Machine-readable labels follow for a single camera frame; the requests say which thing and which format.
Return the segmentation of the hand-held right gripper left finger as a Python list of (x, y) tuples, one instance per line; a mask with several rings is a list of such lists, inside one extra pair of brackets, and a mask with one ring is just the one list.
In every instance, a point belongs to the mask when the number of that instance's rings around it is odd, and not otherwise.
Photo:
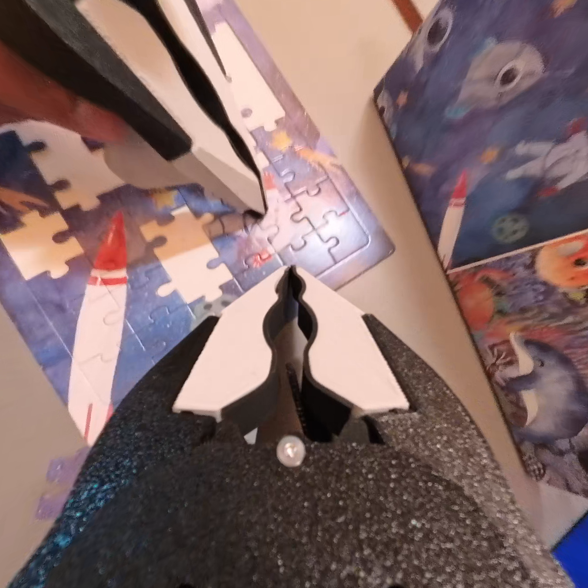
[(258, 428), (275, 410), (275, 337), (285, 324), (289, 268), (279, 268), (218, 317), (173, 404), (175, 413)]

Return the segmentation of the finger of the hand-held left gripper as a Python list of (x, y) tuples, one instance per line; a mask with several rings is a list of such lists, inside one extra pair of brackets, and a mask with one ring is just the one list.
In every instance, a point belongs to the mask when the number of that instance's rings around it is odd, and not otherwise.
[(212, 38), (212, 33), (208, 26), (208, 22), (202, 13), (197, 1), (184, 1), (187, 10), (194, 21), (194, 25), (190, 25), (190, 41), (187, 42), (188, 51), (192, 59), (197, 63), (204, 74), (207, 76), (212, 72), (212, 63), (216, 63), (216, 68), (219, 73), (213, 74), (213, 79), (216, 79), (222, 74), (227, 83), (232, 82), (231, 76), (228, 74), (217, 46)]
[(107, 163), (136, 187), (197, 183), (234, 210), (268, 211), (262, 174), (198, 9), (185, 1), (75, 1), (75, 6), (187, 136), (179, 155), (137, 130)]

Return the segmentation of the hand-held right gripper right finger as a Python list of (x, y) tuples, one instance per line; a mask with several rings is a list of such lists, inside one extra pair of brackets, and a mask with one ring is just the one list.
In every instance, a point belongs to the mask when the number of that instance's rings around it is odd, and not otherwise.
[(340, 435), (354, 418), (406, 412), (410, 403), (366, 314), (302, 268), (293, 269), (303, 351), (300, 407), (309, 435)]

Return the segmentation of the space jigsaw puzzle board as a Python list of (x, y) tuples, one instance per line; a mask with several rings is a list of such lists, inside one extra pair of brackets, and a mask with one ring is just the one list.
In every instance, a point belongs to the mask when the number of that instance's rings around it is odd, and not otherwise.
[(191, 328), (277, 268), (337, 289), (394, 250), (235, 1), (186, 4), (241, 110), (263, 219), (197, 185), (125, 184), (69, 130), (1, 126), (1, 304), (88, 446)]

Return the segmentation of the beige desk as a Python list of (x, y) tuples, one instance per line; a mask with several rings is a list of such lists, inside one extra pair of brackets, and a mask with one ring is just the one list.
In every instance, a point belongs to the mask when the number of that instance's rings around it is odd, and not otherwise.
[[(341, 289), (420, 354), (471, 412), (541, 540), (550, 499), (518, 459), (401, 167), (373, 105), (410, 38), (390, 1), (238, 1), (298, 99), (393, 240), (395, 253)], [(34, 510), (52, 458), (82, 446), (65, 408), (1, 310), (1, 587), (51, 523)]]

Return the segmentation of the person's left hand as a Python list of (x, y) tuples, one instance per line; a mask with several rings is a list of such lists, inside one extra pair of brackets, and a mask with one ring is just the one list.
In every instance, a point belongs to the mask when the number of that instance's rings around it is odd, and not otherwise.
[(116, 115), (45, 77), (1, 44), (1, 125), (47, 122), (99, 142), (120, 143), (130, 134)]

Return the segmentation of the blue jigsaw puzzle piece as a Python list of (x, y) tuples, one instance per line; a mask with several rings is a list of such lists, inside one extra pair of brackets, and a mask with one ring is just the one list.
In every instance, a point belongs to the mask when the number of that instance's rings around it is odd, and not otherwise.
[(41, 495), (35, 507), (34, 521), (54, 521), (62, 512), (69, 495), (70, 489), (68, 488), (52, 490)]
[(58, 487), (70, 488), (75, 482), (84, 462), (91, 451), (91, 446), (84, 446), (75, 453), (50, 460), (45, 480)]

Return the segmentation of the space print puzzle box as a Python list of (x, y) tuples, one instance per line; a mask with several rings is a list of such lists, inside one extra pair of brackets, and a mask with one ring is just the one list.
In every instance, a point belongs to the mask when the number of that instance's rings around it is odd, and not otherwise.
[(438, 1), (374, 101), (529, 473), (587, 498), (587, 1)]

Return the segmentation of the blue plastic bin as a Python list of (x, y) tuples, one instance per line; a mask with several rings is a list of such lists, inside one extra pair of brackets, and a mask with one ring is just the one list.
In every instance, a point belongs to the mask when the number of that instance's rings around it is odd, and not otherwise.
[(575, 587), (587, 587), (587, 520), (576, 525), (553, 549), (555, 559)]

